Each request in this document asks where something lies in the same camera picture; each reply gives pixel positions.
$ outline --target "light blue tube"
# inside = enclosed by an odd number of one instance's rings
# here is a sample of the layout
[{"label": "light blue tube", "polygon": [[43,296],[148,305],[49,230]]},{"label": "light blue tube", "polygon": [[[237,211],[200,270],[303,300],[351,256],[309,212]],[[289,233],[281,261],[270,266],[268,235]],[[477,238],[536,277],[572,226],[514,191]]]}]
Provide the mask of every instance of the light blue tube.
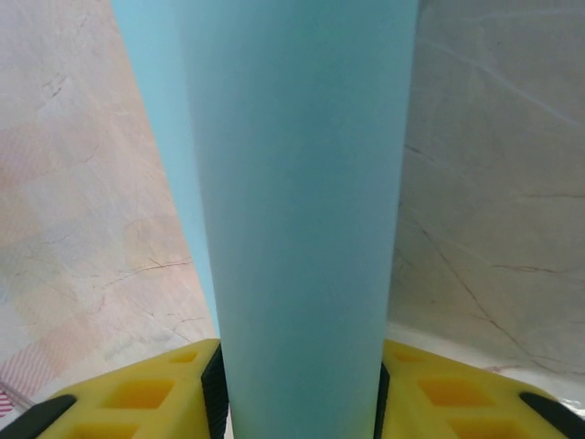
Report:
[{"label": "light blue tube", "polygon": [[370,439],[411,0],[183,0],[237,439]]},{"label": "light blue tube", "polygon": [[175,22],[177,4],[158,0],[112,0],[112,6],[218,332],[183,53]]}]

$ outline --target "black strip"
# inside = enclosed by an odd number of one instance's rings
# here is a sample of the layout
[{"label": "black strip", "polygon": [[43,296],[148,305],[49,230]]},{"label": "black strip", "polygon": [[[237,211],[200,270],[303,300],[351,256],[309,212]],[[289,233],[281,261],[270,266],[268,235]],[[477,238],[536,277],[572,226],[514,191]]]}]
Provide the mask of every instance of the black strip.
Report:
[{"label": "black strip", "polygon": [[201,384],[203,385],[209,437],[210,439],[223,439],[228,422],[229,399],[221,345],[218,346],[201,374]]},{"label": "black strip", "polygon": [[386,414],[386,402],[388,400],[388,387],[390,385],[390,374],[382,363],[380,370],[380,383],[378,386],[378,404],[376,406],[376,423],[374,424],[374,439],[382,438],[384,427],[384,415]]},{"label": "black strip", "polygon": [[530,391],[520,393],[520,399],[568,439],[585,438],[585,420],[560,402],[536,395]]},{"label": "black strip", "polygon": [[0,439],[37,439],[76,400],[73,395],[62,395],[33,405],[0,431]]}]

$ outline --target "white marble surface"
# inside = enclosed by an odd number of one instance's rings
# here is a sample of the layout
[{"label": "white marble surface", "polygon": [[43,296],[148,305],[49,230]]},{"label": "white marble surface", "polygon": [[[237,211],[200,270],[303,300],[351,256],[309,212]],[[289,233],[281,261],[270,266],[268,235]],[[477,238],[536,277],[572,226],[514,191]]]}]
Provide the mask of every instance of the white marble surface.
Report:
[{"label": "white marble surface", "polygon": [[[585,5],[423,3],[388,336],[577,407]],[[0,41],[0,375],[39,400],[212,337],[108,2],[4,0]]]}]

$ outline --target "marble wall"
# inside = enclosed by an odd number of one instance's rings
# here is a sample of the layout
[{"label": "marble wall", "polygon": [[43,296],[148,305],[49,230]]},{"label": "marble wall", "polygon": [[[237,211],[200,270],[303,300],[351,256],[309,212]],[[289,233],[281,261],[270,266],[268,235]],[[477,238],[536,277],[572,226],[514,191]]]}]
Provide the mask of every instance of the marble wall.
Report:
[{"label": "marble wall", "polygon": [[[0,376],[42,395],[211,336],[108,2],[0,20]],[[395,327],[583,384],[584,84],[582,2],[423,2]]]}]

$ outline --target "light blue paper roll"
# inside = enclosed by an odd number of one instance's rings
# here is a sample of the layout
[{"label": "light blue paper roll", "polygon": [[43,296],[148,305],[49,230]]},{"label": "light blue paper roll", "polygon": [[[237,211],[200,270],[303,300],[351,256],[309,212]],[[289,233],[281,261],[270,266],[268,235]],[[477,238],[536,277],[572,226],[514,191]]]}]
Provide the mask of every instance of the light blue paper roll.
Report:
[{"label": "light blue paper roll", "polygon": [[183,52],[175,22],[177,5],[155,0],[112,0],[187,245],[218,332]]},{"label": "light blue paper roll", "polygon": [[[155,0],[115,3],[144,95],[165,78],[141,81],[141,69],[178,64],[137,66],[140,38],[128,35],[168,42],[176,29],[122,17],[130,3],[153,13]],[[370,439],[416,2],[165,4],[180,30],[235,437]]]}]

